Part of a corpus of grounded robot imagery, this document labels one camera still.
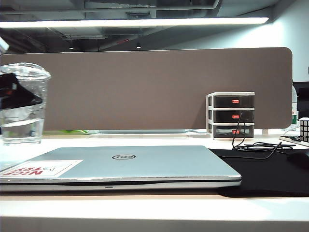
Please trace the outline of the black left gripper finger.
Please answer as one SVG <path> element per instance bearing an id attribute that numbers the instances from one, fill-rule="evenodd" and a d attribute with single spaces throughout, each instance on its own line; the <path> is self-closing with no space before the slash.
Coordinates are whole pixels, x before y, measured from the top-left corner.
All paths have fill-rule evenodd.
<path id="1" fill-rule="evenodd" d="M 14 109 L 42 103 L 42 98 L 25 89 L 14 73 L 0 75 L 0 108 Z"/>

